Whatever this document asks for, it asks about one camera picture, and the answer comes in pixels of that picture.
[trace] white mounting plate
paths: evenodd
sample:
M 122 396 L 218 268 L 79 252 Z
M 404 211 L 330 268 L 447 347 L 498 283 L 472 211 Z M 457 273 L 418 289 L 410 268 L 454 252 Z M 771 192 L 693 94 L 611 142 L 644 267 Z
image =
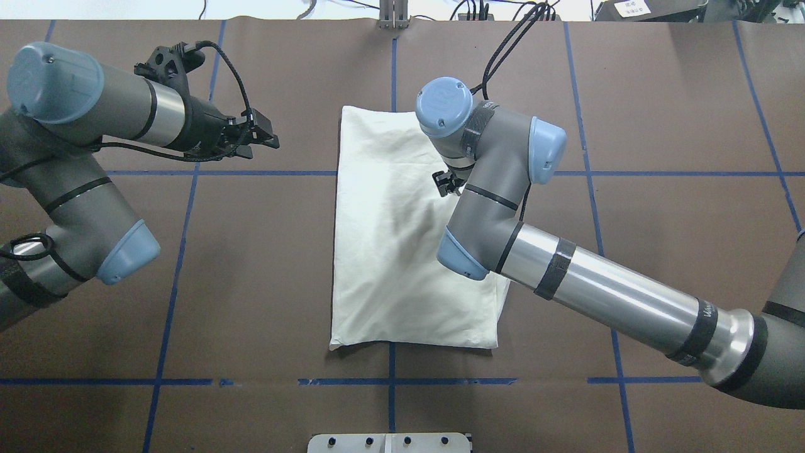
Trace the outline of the white mounting plate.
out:
M 471 438 L 460 433 L 317 434 L 308 453 L 473 453 Z

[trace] gray robot arm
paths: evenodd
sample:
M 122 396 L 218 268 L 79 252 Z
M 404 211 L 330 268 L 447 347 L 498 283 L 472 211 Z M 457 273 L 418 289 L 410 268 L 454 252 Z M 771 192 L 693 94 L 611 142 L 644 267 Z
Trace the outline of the gray robot arm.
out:
M 170 148 L 190 161 L 250 158 L 249 143 L 279 147 L 268 119 L 246 99 L 234 118 L 190 95 L 186 74 L 204 63 L 202 46 L 156 48 L 135 73 L 53 44 L 18 52 L 8 80 L 12 107 L 0 115 L 0 182 L 28 189 L 53 225 L 0 247 L 0 331 L 95 276 L 113 285 L 159 254 L 92 156 L 103 135 Z
M 474 102 L 450 77 L 425 85 L 416 114 L 448 165 L 434 175 L 440 191 L 464 186 L 437 253 L 443 265 L 474 280 L 506 276 L 697 369 L 732 396 L 805 409 L 805 240 L 761 314 L 725 311 L 518 222 L 526 188 L 547 183 L 559 164 L 562 129 Z

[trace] white fabric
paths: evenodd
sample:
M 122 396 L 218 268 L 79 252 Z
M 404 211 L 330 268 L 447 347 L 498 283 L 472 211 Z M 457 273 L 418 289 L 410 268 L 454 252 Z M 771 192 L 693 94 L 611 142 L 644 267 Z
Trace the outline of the white fabric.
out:
M 413 112 L 345 106 L 336 196 L 330 349 L 375 340 L 497 347 L 509 281 L 471 281 L 436 261 L 458 197 Z

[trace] white cloth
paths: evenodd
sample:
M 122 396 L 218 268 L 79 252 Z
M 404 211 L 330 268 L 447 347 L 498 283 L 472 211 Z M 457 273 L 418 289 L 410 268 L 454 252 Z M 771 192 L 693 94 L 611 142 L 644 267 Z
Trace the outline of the white cloth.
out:
M 509 281 L 471 281 L 436 260 L 458 201 L 433 184 L 444 169 L 413 112 L 342 110 L 331 350 L 376 340 L 497 347 Z

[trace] white label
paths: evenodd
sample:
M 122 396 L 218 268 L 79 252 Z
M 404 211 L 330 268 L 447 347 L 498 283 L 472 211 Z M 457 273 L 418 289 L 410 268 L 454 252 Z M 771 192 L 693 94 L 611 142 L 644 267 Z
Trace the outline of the white label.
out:
M 651 10 L 644 0 L 628 0 L 615 3 L 615 9 L 621 17 L 634 17 L 651 14 Z

